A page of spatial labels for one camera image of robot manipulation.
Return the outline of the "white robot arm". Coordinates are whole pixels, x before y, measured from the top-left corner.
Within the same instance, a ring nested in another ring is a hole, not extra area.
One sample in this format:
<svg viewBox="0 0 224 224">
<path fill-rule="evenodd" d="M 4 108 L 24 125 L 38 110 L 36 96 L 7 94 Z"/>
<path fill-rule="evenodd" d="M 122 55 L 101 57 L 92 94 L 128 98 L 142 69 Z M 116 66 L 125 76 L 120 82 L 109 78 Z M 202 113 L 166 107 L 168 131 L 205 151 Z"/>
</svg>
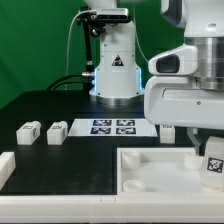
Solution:
<svg viewBox="0 0 224 224">
<path fill-rule="evenodd" d="M 224 130 L 224 0 L 161 0 L 161 14 L 184 29 L 184 43 L 148 62 L 143 84 L 135 61 L 136 27 L 116 0 L 84 0 L 91 34 L 100 38 L 93 100 L 126 104 L 144 99 L 154 125 Z"/>
</svg>

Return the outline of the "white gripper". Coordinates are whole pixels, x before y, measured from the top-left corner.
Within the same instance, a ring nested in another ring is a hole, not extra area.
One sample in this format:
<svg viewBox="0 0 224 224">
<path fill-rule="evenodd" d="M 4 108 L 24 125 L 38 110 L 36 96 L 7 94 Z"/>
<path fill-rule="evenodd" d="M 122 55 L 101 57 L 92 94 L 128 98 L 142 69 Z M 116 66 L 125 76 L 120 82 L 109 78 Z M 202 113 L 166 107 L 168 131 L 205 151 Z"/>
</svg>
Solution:
<svg viewBox="0 0 224 224">
<path fill-rule="evenodd" d="M 224 130 L 224 91 L 204 90 L 193 77 L 198 49 L 182 46 L 161 53 L 148 62 L 152 77 L 144 96 L 145 118 L 155 125 L 188 127 L 187 135 L 200 154 L 197 128 Z"/>
</svg>

